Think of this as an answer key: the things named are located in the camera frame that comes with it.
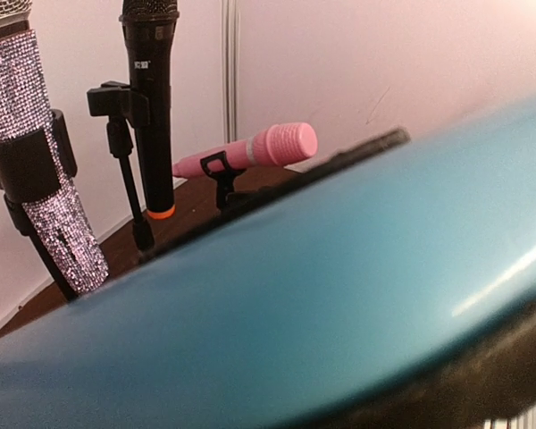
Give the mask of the rhinestone silver microphone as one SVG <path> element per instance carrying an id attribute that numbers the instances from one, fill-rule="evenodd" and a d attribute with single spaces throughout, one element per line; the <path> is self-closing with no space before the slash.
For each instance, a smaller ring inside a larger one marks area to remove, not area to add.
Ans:
<path id="1" fill-rule="evenodd" d="M 14 226 L 74 300 L 109 268 L 73 183 L 77 164 L 63 113 L 50 105 L 31 6 L 0 1 L 0 189 Z"/>

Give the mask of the right aluminium corner post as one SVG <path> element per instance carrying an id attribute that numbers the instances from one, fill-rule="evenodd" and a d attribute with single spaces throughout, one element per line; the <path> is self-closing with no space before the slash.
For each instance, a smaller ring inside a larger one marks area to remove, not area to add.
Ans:
<path id="1" fill-rule="evenodd" d="M 221 1 L 221 12 L 224 136 L 230 142 L 238 136 L 239 1 Z"/>

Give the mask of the blue microphone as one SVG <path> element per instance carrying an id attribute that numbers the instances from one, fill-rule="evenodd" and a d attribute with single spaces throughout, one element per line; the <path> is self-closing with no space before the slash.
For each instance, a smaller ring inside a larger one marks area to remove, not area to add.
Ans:
<path id="1" fill-rule="evenodd" d="M 343 428 L 536 299 L 536 96 L 224 224 L 0 340 L 0 428 Z"/>

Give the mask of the black stand of pink microphone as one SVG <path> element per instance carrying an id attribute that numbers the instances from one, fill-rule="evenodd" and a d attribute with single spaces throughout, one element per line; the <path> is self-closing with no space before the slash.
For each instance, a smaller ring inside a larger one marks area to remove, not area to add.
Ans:
<path id="1" fill-rule="evenodd" d="M 213 172 L 210 164 L 219 161 L 222 164 L 222 169 L 218 172 Z M 222 211 L 229 202 L 229 194 L 235 192 L 234 181 L 242 175 L 245 169 L 235 169 L 229 164 L 227 152 L 222 150 L 212 155 L 200 159 L 200 167 L 205 175 L 214 180 L 216 183 L 215 203 L 216 207 Z"/>

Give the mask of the black stand of rhinestone microphone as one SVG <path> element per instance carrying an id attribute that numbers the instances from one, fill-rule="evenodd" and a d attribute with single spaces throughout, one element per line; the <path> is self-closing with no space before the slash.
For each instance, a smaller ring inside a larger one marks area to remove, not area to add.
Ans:
<path id="1" fill-rule="evenodd" d="M 64 277 L 38 236 L 22 205 L 49 198 L 61 189 L 61 182 L 42 129 L 0 144 L 0 190 L 14 227 L 32 242 L 47 271 L 63 296 L 73 301 L 78 294 Z"/>

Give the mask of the black microphone with white band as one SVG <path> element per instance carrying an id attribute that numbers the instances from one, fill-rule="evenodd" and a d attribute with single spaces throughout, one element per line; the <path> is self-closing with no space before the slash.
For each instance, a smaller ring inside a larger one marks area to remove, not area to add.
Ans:
<path id="1" fill-rule="evenodd" d="M 411 138 L 406 130 L 397 128 L 373 139 L 364 141 L 348 151 L 339 152 L 327 162 L 318 164 L 307 172 L 297 174 L 288 181 L 275 187 L 264 187 L 255 192 L 237 192 L 235 190 L 234 193 L 229 194 L 229 204 L 224 210 L 220 211 L 221 214 L 219 216 L 180 235 L 170 243 L 149 251 L 139 259 L 139 262 L 143 265 L 175 248 L 186 245 L 191 241 L 204 236 L 208 232 L 213 231 L 224 224 L 239 219 L 263 206 L 268 206 L 295 192 L 314 185 L 318 181 L 327 179 L 334 174 L 360 164 L 367 159 L 381 155 L 395 147 L 405 145 L 410 140 Z M 218 172 L 222 169 L 222 164 L 219 161 L 215 161 L 210 164 L 210 167 L 213 172 Z"/>

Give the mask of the pink microphone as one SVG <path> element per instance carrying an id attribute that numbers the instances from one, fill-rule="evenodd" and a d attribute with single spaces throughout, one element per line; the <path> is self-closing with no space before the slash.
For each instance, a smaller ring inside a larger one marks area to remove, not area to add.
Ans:
<path id="1" fill-rule="evenodd" d="M 203 176 L 201 160 L 225 152 L 235 170 L 252 166 L 287 166 L 303 162 L 317 153 L 318 139 L 314 128 L 305 122 L 273 125 L 249 139 L 242 139 L 186 156 L 172 166 L 174 177 L 182 179 Z"/>

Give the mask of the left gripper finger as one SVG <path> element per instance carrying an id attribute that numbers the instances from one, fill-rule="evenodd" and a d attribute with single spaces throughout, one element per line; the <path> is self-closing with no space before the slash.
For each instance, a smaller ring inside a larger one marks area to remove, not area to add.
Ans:
<path id="1" fill-rule="evenodd" d="M 349 413 L 343 428 L 470 428 L 536 403 L 536 299 L 438 372 Z"/>

